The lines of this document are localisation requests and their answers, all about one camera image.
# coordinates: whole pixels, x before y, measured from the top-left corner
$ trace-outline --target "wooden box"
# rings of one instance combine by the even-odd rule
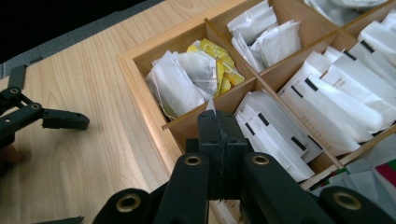
[[[339,28],[301,1],[269,1],[270,5],[274,7],[279,24],[292,19],[302,22],[300,38],[303,48],[257,74],[233,48],[231,44],[232,36],[228,31],[227,23],[258,3],[260,3],[259,0],[240,0],[227,7],[215,7],[119,56],[118,61],[122,73],[126,78],[136,104],[146,115],[146,123],[154,139],[158,142],[160,151],[171,151],[175,150],[174,147],[176,147],[180,153],[183,153],[186,139],[197,137],[197,116],[206,109],[206,104],[200,105],[172,121],[169,121],[164,116],[149,91],[145,76],[152,68],[151,63],[159,59],[167,50],[185,51],[187,46],[193,41],[207,38],[229,51],[235,60],[238,71],[246,80],[233,87],[230,91],[216,97],[214,99],[216,109],[233,113],[249,91],[260,90],[269,92],[277,101],[283,104],[276,92],[295,74],[305,58],[313,50],[323,52],[328,46],[339,50],[350,49],[357,43],[357,33],[364,24],[368,24],[368,22],[377,18],[384,18],[385,14],[396,5],[395,1],[389,1],[377,10],[373,9],[367,12],[361,19],[354,20],[348,26]],[[358,158],[363,152],[370,150],[376,143],[394,133],[395,130],[396,128],[393,125],[378,134],[370,142],[362,145],[357,151],[341,157],[334,157],[324,149],[320,156],[309,162],[308,165],[315,172],[315,175],[300,183],[302,188],[311,188],[331,172],[343,168],[346,164]],[[165,162],[169,162],[171,160],[175,161],[176,158],[177,155],[172,159],[163,159]]]

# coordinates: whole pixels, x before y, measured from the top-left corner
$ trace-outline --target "tea bag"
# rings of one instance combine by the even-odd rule
[[[295,154],[291,146],[282,138],[282,136],[272,127],[266,126],[256,114],[251,119],[241,120],[245,115],[244,111],[238,111],[237,121],[240,126],[245,126],[246,137],[251,142],[255,151],[260,151],[273,156],[282,167],[293,177],[296,182],[306,180],[315,173]]]
[[[329,59],[330,63],[334,63],[335,61],[337,61],[337,59],[339,59],[343,55],[344,55],[343,52],[333,48],[332,46],[327,47],[323,53],[323,56]]]
[[[381,52],[373,50],[362,40],[356,44],[349,53],[386,80],[393,88],[396,88],[396,67],[393,66]]]
[[[308,80],[312,83],[311,85],[313,85],[313,87],[318,89],[316,93],[320,91],[320,93],[338,105],[341,110],[349,114],[353,120],[356,120],[362,126],[361,131],[363,135],[366,135],[366,132],[373,134],[381,130],[383,119],[381,114],[377,111],[363,104],[361,101],[358,101],[356,98],[337,90],[318,77],[309,77]]]
[[[256,39],[251,50],[269,67],[301,49],[299,29],[299,21],[287,21],[268,29]]]
[[[215,93],[215,96],[219,95],[221,92],[226,92],[232,86],[236,86],[245,81],[245,78],[236,70],[235,62],[226,49],[216,45],[206,38],[201,41],[196,41],[193,45],[216,59],[218,91]]]
[[[259,111],[259,118],[265,120],[267,124],[271,124],[275,129],[285,138],[295,152],[302,157],[306,152],[305,145],[307,144],[306,136],[301,133],[300,130],[294,130],[295,123],[292,122],[291,118],[288,117],[285,111],[270,107],[274,104],[267,104],[266,97],[263,91],[249,92],[241,104],[238,106],[236,111]]]
[[[391,9],[381,24],[396,32],[396,8]]]
[[[388,128],[396,120],[395,89],[360,62],[343,56],[330,67],[321,80],[381,114],[381,130]]]
[[[361,15],[357,10],[337,6],[331,0],[304,0],[304,2],[324,18],[340,27],[355,20]]]
[[[297,91],[294,85],[291,85],[290,88],[283,92],[281,100],[332,155],[343,155],[360,147],[350,135],[345,134],[328,117],[324,116],[315,106],[311,105]]]
[[[379,21],[373,21],[361,31],[358,39],[364,40],[373,49],[382,52],[396,66],[396,32]]]
[[[264,65],[261,64],[260,61],[257,60],[257,58],[252,54],[241,34],[234,36],[231,39],[231,43],[233,44],[233,47],[236,49],[236,51],[238,51],[238,53],[254,69],[254,71],[260,73],[262,70],[264,70]]]
[[[214,96],[218,91],[216,60],[198,50],[177,55],[181,67],[194,85]]]
[[[285,90],[289,89],[295,83],[302,82],[308,76],[321,77],[332,65],[331,61],[324,55],[312,51],[304,60],[302,67],[289,79],[289,81],[280,89],[278,95],[281,96]]]
[[[146,77],[148,87],[169,119],[202,105],[205,100],[169,50],[153,63]]]
[[[265,0],[228,22],[227,27],[232,36],[241,35],[250,46],[264,30],[276,23],[276,14]]]
[[[322,152],[321,146],[309,136],[304,127],[265,91],[248,92],[236,111],[248,110],[250,107],[261,111],[262,117],[274,126],[305,163]]]
[[[345,134],[351,136],[354,141],[360,143],[373,138],[361,123],[358,123],[353,116],[339,106],[343,99],[336,99],[337,95],[334,95],[334,93],[333,95],[328,92],[323,93],[309,78],[304,82],[297,83],[294,87],[304,97],[304,100],[340,130],[343,130]]]

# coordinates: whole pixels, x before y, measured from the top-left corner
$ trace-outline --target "black background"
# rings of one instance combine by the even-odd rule
[[[0,63],[144,0],[0,0]]]

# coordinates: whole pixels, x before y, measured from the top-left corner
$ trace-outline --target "black stripe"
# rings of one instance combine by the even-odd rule
[[[308,86],[309,86],[312,90],[314,90],[314,91],[317,91],[317,90],[318,90],[318,87],[315,86],[315,84],[312,83],[311,80],[309,80],[309,78],[307,78],[307,79],[305,80],[305,83],[308,84]]]
[[[303,96],[296,90],[294,86],[291,85],[291,89],[294,90],[301,98],[303,98]]]
[[[291,138],[291,141],[297,145],[302,151],[306,151],[306,147],[294,136]]]
[[[356,58],[352,54],[350,54],[347,50],[344,50],[344,53],[346,54],[346,56],[351,58],[353,61],[356,61]]]
[[[361,41],[361,44],[362,44],[365,48],[367,48],[371,53],[374,53],[374,49],[373,49],[369,44],[367,44],[366,41],[362,40],[362,41]]]
[[[253,132],[253,129],[250,128],[250,125],[248,125],[248,123],[245,123],[245,125],[247,126],[247,128],[251,132],[251,134],[254,135],[255,133]]]
[[[265,126],[270,125],[270,123],[268,122],[268,120],[264,117],[264,115],[262,113],[259,114],[259,118],[262,120],[262,122],[265,124]]]
[[[321,150],[323,150],[323,148],[317,143],[317,141],[315,141],[311,136],[309,136],[309,139],[311,139],[311,141],[313,141]]]

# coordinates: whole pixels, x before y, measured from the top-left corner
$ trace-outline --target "wooden table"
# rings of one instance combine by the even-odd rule
[[[93,219],[114,193],[148,192],[165,183],[172,163],[136,107],[117,56],[227,0],[168,0],[27,68],[23,93],[45,108],[79,112],[87,131],[16,134],[24,159],[0,176],[0,223]],[[0,81],[1,90],[8,79]],[[176,159],[180,151],[169,150]]]

